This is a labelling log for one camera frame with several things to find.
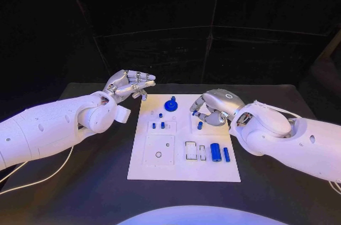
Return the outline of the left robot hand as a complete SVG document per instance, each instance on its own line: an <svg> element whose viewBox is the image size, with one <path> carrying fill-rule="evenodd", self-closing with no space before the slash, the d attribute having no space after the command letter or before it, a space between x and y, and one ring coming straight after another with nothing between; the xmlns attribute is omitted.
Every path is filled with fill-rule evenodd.
<svg viewBox="0 0 341 225"><path fill-rule="evenodd" d="M129 96L147 100L145 88L155 85L155 76L132 70L118 71L109 78L103 92L121 103Z"/></svg>

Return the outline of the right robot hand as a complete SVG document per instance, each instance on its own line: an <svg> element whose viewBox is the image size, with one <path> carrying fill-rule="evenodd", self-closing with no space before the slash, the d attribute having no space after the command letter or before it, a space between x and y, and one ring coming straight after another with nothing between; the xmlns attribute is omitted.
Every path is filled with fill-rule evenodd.
<svg viewBox="0 0 341 225"><path fill-rule="evenodd" d="M223 126L244 107L242 99L224 89L206 91L195 99L190 112L211 126Z"/></svg>

